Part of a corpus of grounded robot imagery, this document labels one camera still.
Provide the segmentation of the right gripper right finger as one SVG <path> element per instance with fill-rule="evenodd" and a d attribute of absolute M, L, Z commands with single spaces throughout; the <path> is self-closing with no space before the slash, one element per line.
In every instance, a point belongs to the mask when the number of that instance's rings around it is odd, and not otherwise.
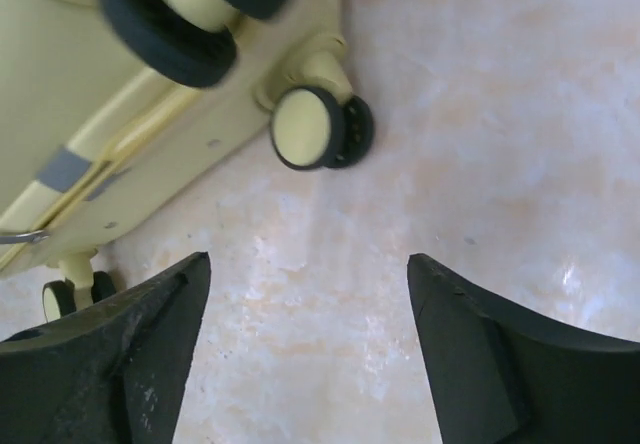
<path fill-rule="evenodd" d="M 534 312 L 425 254 L 407 280 L 443 442 L 638 442 L 638 343 Z"/>

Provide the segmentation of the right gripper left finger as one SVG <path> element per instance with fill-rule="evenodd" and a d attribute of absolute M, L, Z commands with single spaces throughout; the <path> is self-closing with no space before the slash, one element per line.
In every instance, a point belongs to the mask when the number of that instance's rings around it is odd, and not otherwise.
<path fill-rule="evenodd" d="M 170 443 L 211 283 L 205 252 L 1 343 L 4 443 Z"/>

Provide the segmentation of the yellow suitcase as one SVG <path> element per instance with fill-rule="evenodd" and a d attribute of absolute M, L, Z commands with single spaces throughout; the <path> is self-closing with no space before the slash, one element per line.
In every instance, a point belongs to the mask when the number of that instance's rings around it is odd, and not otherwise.
<path fill-rule="evenodd" d="M 53 321 L 116 291 L 98 249 L 267 130 L 341 169 L 375 123 L 341 0 L 1 0 L 1 272 L 48 266 Z"/>

